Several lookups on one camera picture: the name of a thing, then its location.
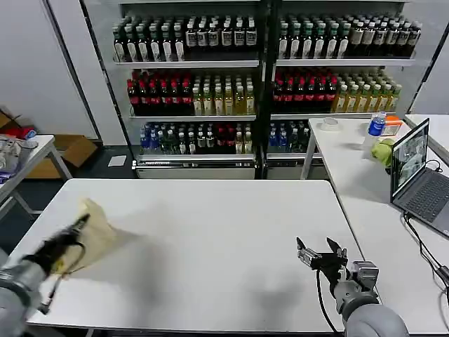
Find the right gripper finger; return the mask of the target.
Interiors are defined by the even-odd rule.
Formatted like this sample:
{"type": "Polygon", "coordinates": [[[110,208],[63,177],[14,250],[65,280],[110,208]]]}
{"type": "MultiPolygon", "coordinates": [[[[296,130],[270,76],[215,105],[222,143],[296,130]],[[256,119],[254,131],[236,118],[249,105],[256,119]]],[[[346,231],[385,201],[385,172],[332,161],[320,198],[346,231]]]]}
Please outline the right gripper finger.
{"type": "Polygon", "coordinates": [[[319,270],[321,266],[322,255],[314,250],[307,248],[304,242],[296,237],[297,257],[312,270],[319,270]]]}
{"type": "Polygon", "coordinates": [[[326,241],[332,251],[333,260],[340,266],[346,267],[348,263],[347,250],[342,248],[337,242],[330,237],[326,238],[326,241]]]}

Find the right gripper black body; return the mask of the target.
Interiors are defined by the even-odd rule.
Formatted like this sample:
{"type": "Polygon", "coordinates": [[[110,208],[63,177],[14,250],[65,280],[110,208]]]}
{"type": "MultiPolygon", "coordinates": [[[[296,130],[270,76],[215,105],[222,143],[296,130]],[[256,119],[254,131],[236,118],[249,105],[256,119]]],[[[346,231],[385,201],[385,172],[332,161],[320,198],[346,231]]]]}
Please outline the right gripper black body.
{"type": "Polygon", "coordinates": [[[329,282],[329,290],[334,294],[335,287],[340,281],[345,281],[349,277],[349,271],[346,267],[340,266],[332,258],[332,252],[319,253],[322,255],[321,266],[318,271],[322,272],[329,282]]]}

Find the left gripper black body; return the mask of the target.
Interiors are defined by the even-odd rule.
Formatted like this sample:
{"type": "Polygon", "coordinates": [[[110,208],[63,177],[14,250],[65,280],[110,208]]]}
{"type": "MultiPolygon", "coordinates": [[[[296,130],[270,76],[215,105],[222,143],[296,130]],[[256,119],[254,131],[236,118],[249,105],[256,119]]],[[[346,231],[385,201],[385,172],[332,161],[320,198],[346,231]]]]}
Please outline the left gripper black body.
{"type": "Polygon", "coordinates": [[[69,247],[78,246],[81,253],[74,261],[77,264],[85,255],[85,246],[79,242],[81,229],[69,227],[46,240],[33,254],[22,259],[37,264],[46,277],[49,277],[54,265],[68,252],[69,247]]]}

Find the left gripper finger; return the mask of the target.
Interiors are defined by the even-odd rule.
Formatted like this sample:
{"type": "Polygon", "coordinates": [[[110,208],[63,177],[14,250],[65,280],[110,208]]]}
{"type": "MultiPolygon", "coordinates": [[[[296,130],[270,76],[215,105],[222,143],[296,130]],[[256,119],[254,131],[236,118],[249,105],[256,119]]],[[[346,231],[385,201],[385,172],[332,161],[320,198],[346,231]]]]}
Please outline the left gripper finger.
{"type": "Polygon", "coordinates": [[[87,225],[89,218],[90,218],[90,215],[83,215],[83,216],[81,216],[81,217],[75,222],[75,224],[73,224],[73,225],[71,226],[71,232],[72,232],[74,235],[79,236],[79,235],[82,233],[82,231],[83,231],[83,229],[85,228],[85,226],[87,225]]]}
{"type": "Polygon", "coordinates": [[[88,214],[82,215],[72,225],[69,226],[71,232],[81,232],[88,222],[88,214]]]}

